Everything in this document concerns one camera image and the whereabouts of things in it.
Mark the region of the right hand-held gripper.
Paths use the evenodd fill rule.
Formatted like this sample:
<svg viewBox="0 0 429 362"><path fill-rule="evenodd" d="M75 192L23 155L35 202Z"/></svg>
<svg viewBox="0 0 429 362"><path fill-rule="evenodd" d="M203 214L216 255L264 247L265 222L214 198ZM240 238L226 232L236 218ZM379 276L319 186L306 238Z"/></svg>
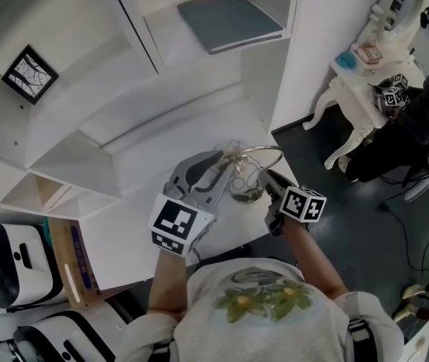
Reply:
<svg viewBox="0 0 429 362"><path fill-rule="evenodd" d="M327 198L311 189L299 188L284 175L264 171L264 186L271 199L265 224L272 235L280 235L286 218L300 223L318 222Z"/></svg>

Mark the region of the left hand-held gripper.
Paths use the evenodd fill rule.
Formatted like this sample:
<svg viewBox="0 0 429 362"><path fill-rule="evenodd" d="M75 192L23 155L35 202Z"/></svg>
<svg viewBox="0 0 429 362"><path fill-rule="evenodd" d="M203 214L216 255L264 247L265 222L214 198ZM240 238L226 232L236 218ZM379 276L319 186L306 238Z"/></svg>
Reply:
<svg viewBox="0 0 429 362"><path fill-rule="evenodd" d="M220 171L208 170L220 158L220 151L208 151L177 164L149 217L153 244L187 256L209 231L234 167L230 163Z"/></svg>

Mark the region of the person's left forearm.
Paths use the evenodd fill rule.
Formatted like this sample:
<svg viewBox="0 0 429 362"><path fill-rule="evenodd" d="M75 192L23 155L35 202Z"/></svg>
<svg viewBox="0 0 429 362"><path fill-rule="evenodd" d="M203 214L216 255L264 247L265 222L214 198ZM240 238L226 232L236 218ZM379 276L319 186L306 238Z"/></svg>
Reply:
<svg viewBox="0 0 429 362"><path fill-rule="evenodd" d="M185 258L160 250L149 294L148 312L181 315L188 305L187 280Z"/></svg>

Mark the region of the person's right forearm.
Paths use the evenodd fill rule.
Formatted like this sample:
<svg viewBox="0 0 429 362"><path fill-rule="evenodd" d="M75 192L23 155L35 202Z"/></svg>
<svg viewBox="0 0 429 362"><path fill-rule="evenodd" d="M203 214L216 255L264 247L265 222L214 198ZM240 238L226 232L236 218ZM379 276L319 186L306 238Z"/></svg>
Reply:
<svg viewBox="0 0 429 362"><path fill-rule="evenodd" d="M282 232L305 281L331 300L348 293L339 273L300 222L286 219Z"/></svg>

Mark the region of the white ornate dressing table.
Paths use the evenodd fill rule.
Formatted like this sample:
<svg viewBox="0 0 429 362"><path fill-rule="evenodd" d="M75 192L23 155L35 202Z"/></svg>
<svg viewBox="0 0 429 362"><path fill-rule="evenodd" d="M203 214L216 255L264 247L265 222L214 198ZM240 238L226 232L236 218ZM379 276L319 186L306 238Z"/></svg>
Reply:
<svg viewBox="0 0 429 362"><path fill-rule="evenodd" d="M315 127L326 108L333 103L339 105L342 114L351 123L353 130L349 138L324 161L326 170L331 170L339 157L355 150L373 130L387 123L388 117L372 102L373 85L398 73L405 75L408 82L415 86L424 81L422 70L414 63L413 55L406 48L384 52L384 57L376 65L364 63L354 52L350 52L350 55L356 60L353 69L340 66L336 60L329 63L335 77L320 95L313 118L302 124L305 130Z"/></svg>

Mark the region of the white shelf unit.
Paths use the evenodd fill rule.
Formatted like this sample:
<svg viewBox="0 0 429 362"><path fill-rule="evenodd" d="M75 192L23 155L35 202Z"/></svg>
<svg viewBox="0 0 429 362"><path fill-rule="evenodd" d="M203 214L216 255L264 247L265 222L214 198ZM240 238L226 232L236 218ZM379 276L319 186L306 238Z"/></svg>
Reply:
<svg viewBox="0 0 429 362"><path fill-rule="evenodd" d="M81 219L221 142L273 143L297 0L249 0L281 38L207 53L191 0L0 0L0 210ZM2 76L30 45L32 105Z"/></svg>

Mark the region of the white flower print shirt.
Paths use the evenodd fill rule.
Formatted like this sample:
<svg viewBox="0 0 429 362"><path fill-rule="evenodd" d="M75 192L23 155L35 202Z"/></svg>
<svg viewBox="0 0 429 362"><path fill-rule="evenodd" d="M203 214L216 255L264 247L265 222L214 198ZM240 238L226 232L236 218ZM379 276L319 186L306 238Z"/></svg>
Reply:
<svg viewBox="0 0 429 362"><path fill-rule="evenodd" d="M376 296L326 297L293 265L242 258L206 265L187 282L176 320L148 313L130 324L115 362L354 362L349 326L365 324L376 362L399 362L403 334Z"/></svg>

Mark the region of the blue fluffy puff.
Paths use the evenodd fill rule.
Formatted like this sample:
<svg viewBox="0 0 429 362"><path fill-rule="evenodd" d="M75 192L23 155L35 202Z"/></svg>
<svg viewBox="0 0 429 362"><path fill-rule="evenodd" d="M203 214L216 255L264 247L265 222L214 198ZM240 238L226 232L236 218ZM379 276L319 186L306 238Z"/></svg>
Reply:
<svg viewBox="0 0 429 362"><path fill-rule="evenodd" d="M357 60L355 56L349 51L340 53L336 57L336 64L343 69L354 70L357 68Z"/></svg>

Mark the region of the brown cardboard box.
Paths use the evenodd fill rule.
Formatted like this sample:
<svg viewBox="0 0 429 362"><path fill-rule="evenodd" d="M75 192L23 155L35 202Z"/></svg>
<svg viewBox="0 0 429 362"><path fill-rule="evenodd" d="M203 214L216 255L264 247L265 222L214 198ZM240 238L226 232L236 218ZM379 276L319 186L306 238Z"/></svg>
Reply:
<svg viewBox="0 0 429 362"><path fill-rule="evenodd" d="M55 260L70 305L85 308L105 299L98 287L77 220L47 218Z"/></svg>

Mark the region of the white tray with orange items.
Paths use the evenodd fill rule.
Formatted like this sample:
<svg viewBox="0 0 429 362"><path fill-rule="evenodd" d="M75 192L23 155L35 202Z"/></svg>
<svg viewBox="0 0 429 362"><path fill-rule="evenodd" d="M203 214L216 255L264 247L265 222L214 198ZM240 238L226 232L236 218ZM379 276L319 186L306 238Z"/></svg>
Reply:
<svg viewBox="0 0 429 362"><path fill-rule="evenodd" d="M376 45L363 44L359 46L356 55L366 64L375 65L383 59L383 54Z"/></svg>

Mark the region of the pale yellow shoe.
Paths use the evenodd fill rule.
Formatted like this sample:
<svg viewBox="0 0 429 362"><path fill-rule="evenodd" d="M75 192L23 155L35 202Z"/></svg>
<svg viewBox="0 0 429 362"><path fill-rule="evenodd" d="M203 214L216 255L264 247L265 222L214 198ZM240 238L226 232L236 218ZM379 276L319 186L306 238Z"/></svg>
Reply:
<svg viewBox="0 0 429 362"><path fill-rule="evenodd" d="M396 323L409 316L416 316L418 308L411 303L406 304L400 309L394 316L393 319Z"/></svg>
<svg viewBox="0 0 429 362"><path fill-rule="evenodd" d="M401 298L407 300L413 296L418 296L421 294L426 294L425 285L413 284L408 286L402 293Z"/></svg>

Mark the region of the white black appliance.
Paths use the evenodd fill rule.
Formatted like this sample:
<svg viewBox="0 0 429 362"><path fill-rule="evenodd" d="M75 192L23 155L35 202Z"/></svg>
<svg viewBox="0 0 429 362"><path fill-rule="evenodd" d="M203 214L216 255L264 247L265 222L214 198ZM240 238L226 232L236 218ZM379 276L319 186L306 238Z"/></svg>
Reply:
<svg viewBox="0 0 429 362"><path fill-rule="evenodd" d="M0 308L66 300L54 251L43 227L0 223Z"/></svg>
<svg viewBox="0 0 429 362"><path fill-rule="evenodd" d="M115 362L127 325L118 309L100 302L18 327L13 339L25 362Z"/></svg>

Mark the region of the black framed picture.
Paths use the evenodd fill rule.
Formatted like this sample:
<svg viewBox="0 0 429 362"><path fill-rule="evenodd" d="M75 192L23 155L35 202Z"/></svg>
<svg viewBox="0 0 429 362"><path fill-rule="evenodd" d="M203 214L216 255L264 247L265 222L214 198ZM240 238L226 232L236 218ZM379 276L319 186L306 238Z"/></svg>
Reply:
<svg viewBox="0 0 429 362"><path fill-rule="evenodd" d="M2 81L35 105L58 77L57 72L28 44L2 76Z"/></svg>

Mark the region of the white oval vanity mirror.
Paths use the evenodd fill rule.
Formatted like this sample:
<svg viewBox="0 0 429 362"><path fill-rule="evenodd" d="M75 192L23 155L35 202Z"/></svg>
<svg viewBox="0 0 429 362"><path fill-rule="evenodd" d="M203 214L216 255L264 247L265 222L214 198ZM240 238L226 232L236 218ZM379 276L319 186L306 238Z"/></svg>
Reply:
<svg viewBox="0 0 429 362"><path fill-rule="evenodd" d="M421 12L427 7L429 0L378 0L370 14L374 29L369 43L408 45L420 26Z"/></svg>

